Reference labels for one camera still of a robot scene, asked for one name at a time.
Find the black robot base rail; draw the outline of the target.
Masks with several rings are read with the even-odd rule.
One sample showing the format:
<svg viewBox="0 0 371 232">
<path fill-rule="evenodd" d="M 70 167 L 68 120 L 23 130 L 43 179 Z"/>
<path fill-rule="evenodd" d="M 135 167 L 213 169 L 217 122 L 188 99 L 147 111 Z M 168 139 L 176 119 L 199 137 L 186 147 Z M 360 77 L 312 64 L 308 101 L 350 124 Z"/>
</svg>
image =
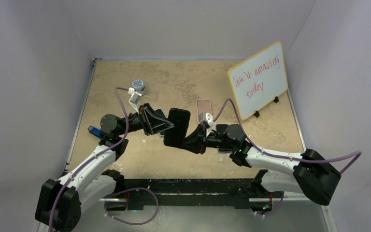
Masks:
<svg viewBox="0 0 371 232">
<path fill-rule="evenodd" d="M 123 179 L 112 186 L 112 196 L 127 210 L 144 206 L 229 206 L 261 211 L 282 192 L 270 193 L 249 178 L 232 179 Z"/>
</svg>

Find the pink phone case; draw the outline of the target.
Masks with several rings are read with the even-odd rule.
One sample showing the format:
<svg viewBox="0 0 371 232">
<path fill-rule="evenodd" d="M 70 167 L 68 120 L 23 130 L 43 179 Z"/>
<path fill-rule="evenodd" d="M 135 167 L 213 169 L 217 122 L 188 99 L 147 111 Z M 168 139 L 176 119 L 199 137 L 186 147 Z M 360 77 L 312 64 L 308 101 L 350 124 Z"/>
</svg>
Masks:
<svg viewBox="0 0 371 232">
<path fill-rule="evenodd" d="M 197 123 L 200 122 L 200 115 L 202 113 L 212 113 L 212 104 L 210 99 L 198 99 L 196 100 L 196 108 L 197 108 Z"/>
</svg>

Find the phone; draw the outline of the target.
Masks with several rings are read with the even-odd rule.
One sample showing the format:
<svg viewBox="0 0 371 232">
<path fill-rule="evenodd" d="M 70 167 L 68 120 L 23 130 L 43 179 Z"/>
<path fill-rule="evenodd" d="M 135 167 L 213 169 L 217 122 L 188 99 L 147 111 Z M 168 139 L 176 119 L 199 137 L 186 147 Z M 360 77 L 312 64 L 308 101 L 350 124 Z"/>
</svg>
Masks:
<svg viewBox="0 0 371 232">
<path fill-rule="evenodd" d="M 164 111 L 161 108 L 156 109 L 155 113 L 163 118 L 167 118 L 167 116 L 165 115 Z M 165 122 L 160 122 L 159 125 L 157 126 L 157 131 L 160 137 L 164 137 L 165 135 L 165 131 L 163 131 L 164 128 L 166 128 Z"/>
<path fill-rule="evenodd" d="M 181 148 L 184 144 L 189 126 L 191 113 L 188 110 L 171 108 L 168 120 L 174 127 L 165 132 L 163 143 L 165 146 Z"/>
</svg>

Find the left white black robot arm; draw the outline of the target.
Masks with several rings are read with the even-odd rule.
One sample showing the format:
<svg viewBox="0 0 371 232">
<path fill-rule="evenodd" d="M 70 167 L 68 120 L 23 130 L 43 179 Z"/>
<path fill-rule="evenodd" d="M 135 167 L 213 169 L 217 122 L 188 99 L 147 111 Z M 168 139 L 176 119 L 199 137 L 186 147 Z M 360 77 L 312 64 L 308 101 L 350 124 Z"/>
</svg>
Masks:
<svg viewBox="0 0 371 232">
<path fill-rule="evenodd" d="M 83 194 L 95 184 L 106 182 L 101 191 L 114 198 L 123 195 L 123 182 L 104 176 L 96 177 L 104 168 L 115 162 L 128 145 L 127 134 L 143 130 L 145 135 L 154 135 L 174 128 L 174 123 L 146 103 L 138 112 L 125 114 L 124 118 L 113 114 L 104 115 L 100 120 L 101 140 L 95 150 L 75 169 L 58 180 L 48 179 L 41 187 L 35 219 L 48 226 L 48 231 L 72 231 L 83 212 Z"/>
</svg>

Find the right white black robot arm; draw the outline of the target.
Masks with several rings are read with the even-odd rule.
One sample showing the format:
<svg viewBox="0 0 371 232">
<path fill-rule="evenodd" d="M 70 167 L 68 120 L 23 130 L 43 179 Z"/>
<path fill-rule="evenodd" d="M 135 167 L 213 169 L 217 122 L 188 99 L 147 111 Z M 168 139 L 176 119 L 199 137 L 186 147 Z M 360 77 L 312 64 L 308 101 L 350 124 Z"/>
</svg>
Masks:
<svg viewBox="0 0 371 232">
<path fill-rule="evenodd" d="M 184 139 L 180 149 L 203 154 L 207 148 L 230 149 L 231 160 L 238 166 L 264 168 L 260 179 L 252 183 L 252 191 L 263 197 L 269 192 L 288 191 L 304 194 L 319 205 L 329 205 L 342 177 L 341 173 L 318 152 L 285 153 L 252 145 L 238 124 L 224 133 L 206 133 L 204 126 Z"/>
</svg>

